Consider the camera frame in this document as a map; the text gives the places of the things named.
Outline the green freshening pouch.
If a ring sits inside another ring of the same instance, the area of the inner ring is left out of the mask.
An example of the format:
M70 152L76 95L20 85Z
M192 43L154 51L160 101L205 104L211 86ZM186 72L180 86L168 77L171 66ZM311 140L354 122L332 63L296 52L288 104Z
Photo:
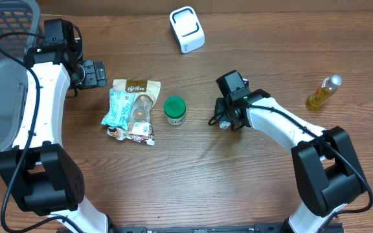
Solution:
M229 121L223 120L219 121L219 127L222 129L228 129L231 126L231 123Z

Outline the teal white pack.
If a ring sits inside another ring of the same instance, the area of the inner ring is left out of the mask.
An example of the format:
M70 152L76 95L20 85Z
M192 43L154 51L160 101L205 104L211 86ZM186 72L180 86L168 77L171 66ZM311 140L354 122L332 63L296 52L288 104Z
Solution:
M102 119L104 126L118 127L127 130L128 120L135 100L134 93L109 90L109 111Z

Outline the green lid jar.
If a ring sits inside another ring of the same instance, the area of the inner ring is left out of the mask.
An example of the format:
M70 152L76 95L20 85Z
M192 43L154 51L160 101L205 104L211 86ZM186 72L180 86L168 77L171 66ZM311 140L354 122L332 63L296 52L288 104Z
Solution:
M179 96L171 96L164 103L164 114L169 124L181 125L186 119L186 104Z

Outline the brown mushroom packet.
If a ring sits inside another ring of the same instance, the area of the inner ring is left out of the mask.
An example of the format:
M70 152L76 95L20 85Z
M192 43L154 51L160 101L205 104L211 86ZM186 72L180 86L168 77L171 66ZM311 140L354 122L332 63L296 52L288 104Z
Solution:
M161 83L151 80L113 80L115 91L135 94L128 120L128 129L107 126L107 134L117 140L132 140L149 146L155 144L151 111L158 99Z

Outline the yellow oil bottle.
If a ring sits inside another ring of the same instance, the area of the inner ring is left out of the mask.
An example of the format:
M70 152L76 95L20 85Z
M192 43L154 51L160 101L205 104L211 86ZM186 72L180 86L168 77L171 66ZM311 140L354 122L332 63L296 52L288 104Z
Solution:
M323 103L331 97L338 87L342 84L342 78L338 74L334 74L325 78L317 90L307 97L305 105L312 111L317 111Z

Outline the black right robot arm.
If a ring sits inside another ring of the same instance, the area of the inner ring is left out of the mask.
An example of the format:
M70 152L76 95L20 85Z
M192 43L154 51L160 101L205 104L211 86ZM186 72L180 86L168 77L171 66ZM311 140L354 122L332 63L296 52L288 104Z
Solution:
M349 134L339 126L325 129L308 123L281 107L262 89L251 91L249 82L233 70L216 83L222 96L216 100L209 125L232 130L259 130L291 152L297 190L302 199L296 212L281 223L257 223L253 232L343 232L333 218L349 211L347 204L373 193Z

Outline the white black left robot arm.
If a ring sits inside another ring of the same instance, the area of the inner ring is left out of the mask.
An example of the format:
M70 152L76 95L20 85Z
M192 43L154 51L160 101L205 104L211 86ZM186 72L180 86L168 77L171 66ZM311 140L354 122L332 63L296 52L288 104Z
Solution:
M81 33L70 21L50 19L44 27L42 44L20 61L27 97L12 148L0 152L5 198L41 216L42 223L59 221L69 232L112 232L109 216L85 196L82 171L62 144L67 92L105 87L104 64L83 58Z

